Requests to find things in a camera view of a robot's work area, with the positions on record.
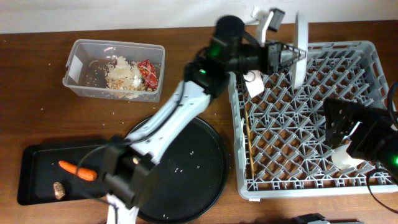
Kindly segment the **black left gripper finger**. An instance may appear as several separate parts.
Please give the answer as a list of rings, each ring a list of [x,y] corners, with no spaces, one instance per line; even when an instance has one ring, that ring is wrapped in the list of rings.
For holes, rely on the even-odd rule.
[[[303,57],[292,57],[292,58],[287,58],[286,60],[283,60],[279,63],[279,66],[281,68],[289,68],[293,64],[297,63],[298,61],[302,60]]]
[[[282,46],[281,54],[283,57],[293,56],[293,57],[303,57],[304,58],[307,56],[306,50],[300,49],[291,44],[281,43],[281,46]]]

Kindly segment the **grey plate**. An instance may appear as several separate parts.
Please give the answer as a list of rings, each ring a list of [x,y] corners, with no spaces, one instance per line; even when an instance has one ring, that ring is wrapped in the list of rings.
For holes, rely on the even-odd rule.
[[[294,56],[298,59],[291,68],[291,81],[293,89],[298,89],[304,84],[307,71],[308,50],[308,20],[303,12],[298,11],[295,17]]]

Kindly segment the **pink bowl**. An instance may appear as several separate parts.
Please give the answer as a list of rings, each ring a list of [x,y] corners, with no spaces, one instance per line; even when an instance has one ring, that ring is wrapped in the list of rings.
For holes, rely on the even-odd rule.
[[[265,90],[261,74],[259,70],[250,70],[247,74],[243,75],[246,88],[251,98],[256,97]]]

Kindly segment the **wooden chopstick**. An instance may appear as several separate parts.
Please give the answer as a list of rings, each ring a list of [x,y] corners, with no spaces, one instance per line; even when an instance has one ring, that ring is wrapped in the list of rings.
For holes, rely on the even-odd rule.
[[[248,151],[249,151],[249,161],[250,161],[250,167],[251,167],[251,176],[254,178],[254,163],[253,163],[253,158],[252,158],[252,144],[251,144],[251,131],[249,127],[249,118],[248,118],[248,112],[246,109],[246,105],[244,104],[244,118],[246,122],[246,133],[247,133],[247,139],[248,139]]]

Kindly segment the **white plastic fork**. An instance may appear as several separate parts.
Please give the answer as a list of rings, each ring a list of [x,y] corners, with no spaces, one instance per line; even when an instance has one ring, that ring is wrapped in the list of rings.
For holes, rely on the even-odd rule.
[[[244,125],[245,125],[245,119],[244,118],[241,118],[241,121],[240,121],[240,131],[241,131],[241,154],[244,156],[244,157],[246,157],[245,156],[245,152],[246,152],[246,149],[245,149],[245,146],[246,146],[246,142],[245,142],[245,135],[244,135]]]

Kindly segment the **red snack wrapper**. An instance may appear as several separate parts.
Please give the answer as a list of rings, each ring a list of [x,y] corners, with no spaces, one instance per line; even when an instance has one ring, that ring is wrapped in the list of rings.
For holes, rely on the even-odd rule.
[[[145,60],[138,63],[138,69],[144,77],[144,83],[147,88],[156,89],[158,85],[157,75],[154,65],[150,60]]]

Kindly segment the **rice and peanut shells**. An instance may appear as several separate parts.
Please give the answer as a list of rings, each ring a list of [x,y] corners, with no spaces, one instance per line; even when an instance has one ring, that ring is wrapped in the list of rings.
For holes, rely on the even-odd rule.
[[[123,91],[144,91],[152,92],[156,89],[147,88],[144,83],[144,77],[138,69],[138,63],[127,61],[126,58],[120,56],[115,61],[109,62],[105,71],[105,80],[107,88]],[[137,98],[138,93],[116,93],[119,98],[128,99]]]

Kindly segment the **orange carrot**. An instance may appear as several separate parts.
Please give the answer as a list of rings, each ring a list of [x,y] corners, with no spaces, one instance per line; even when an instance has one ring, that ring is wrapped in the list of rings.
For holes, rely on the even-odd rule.
[[[58,164],[63,170],[71,174],[77,175],[79,178],[85,181],[92,182],[97,178],[97,173],[91,169],[77,168],[76,165],[71,164],[67,161],[59,161]]]

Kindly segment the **brown mushroom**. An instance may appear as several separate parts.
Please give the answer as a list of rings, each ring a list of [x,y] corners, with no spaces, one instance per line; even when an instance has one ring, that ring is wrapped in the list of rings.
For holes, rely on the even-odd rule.
[[[54,194],[55,198],[57,200],[61,200],[65,196],[65,189],[63,185],[60,182],[54,182],[53,183],[53,189],[54,189]]]

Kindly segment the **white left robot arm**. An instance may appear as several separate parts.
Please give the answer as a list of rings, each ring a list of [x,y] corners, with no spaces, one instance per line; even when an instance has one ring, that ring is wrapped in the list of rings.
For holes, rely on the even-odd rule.
[[[187,63],[174,95],[138,130],[125,138],[112,137],[101,147],[104,162],[99,179],[109,192],[108,223],[134,223],[151,197],[157,167],[183,128],[207,109],[228,86],[231,74],[246,76],[258,70],[272,75],[305,60],[303,45],[256,39],[236,16],[216,22],[209,46]]]

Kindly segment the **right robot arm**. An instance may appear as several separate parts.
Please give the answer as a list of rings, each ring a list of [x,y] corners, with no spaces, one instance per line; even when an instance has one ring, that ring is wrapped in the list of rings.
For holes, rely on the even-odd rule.
[[[372,108],[334,98],[323,102],[326,119],[326,143],[335,146],[347,137],[350,143],[339,146],[331,156],[337,168],[343,170],[357,166],[362,161],[375,163],[376,168],[366,175],[366,185],[371,191],[370,178],[386,172],[397,183],[397,112],[393,97],[397,83],[387,92],[387,108]]]

